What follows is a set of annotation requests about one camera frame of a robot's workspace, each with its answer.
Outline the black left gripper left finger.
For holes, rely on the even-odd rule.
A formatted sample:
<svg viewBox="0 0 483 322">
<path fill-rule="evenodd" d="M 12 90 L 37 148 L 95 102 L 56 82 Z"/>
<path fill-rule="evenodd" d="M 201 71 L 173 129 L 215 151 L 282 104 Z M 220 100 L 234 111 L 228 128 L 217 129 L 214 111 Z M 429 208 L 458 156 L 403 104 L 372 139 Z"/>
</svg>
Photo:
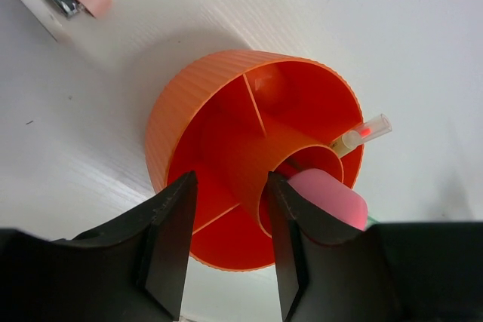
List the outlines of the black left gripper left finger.
<svg viewBox="0 0 483 322">
<path fill-rule="evenodd" d="M 71 240 L 2 229 L 1 319 L 178 320 L 197 191 L 195 173 L 185 173 Z"/>
</svg>

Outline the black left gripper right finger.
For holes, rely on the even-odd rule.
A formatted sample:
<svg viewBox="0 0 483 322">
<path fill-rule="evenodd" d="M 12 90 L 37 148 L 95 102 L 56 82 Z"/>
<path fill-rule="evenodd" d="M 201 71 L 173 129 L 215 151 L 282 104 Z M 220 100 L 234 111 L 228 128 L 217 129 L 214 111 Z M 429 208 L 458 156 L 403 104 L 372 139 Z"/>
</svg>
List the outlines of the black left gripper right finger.
<svg viewBox="0 0 483 322">
<path fill-rule="evenodd" d="M 270 173 L 285 321 L 480 321 L 480 222 L 377 223 L 361 231 Z"/>
</svg>

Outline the pink glue stick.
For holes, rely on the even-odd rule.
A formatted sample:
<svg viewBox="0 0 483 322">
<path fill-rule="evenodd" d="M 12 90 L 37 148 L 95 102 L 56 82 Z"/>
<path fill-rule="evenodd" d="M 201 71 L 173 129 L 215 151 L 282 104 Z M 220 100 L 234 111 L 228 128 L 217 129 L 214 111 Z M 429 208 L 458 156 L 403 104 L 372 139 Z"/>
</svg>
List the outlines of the pink glue stick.
<svg viewBox="0 0 483 322">
<path fill-rule="evenodd" d="M 351 188 L 319 169 L 300 171 L 288 184 L 303 198 L 319 209 L 358 230 L 368 221 L 368 205 Z"/>
</svg>

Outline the yellow pen with clear cap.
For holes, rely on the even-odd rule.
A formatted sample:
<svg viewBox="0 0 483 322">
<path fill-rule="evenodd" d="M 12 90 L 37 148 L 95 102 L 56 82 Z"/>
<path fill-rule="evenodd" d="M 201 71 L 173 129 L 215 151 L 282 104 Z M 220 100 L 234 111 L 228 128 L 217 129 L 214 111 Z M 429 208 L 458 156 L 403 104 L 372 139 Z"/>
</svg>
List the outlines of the yellow pen with clear cap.
<svg viewBox="0 0 483 322">
<path fill-rule="evenodd" d="M 384 114 L 380 114 L 345 132 L 343 135 L 336 138 L 329 147 L 339 158 L 342 158 L 350 152 L 353 152 L 359 146 L 391 131 L 392 125 L 390 124 L 389 119 Z"/>
</svg>

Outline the orange round desk organizer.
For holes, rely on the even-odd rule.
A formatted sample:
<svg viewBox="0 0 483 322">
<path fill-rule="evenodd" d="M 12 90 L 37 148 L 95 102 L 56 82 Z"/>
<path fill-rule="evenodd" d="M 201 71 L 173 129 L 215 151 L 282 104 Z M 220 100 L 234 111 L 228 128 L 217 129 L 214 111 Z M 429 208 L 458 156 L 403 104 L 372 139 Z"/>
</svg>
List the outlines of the orange round desk organizer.
<svg viewBox="0 0 483 322">
<path fill-rule="evenodd" d="M 318 168 L 353 187 L 364 149 L 331 143 L 363 122 L 352 88 L 314 60 L 230 50 L 202 57 L 159 94 L 145 133 L 153 188 L 198 179 L 190 254 L 224 271 L 273 264 L 263 190 L 270 172 Z"/>
</svg>

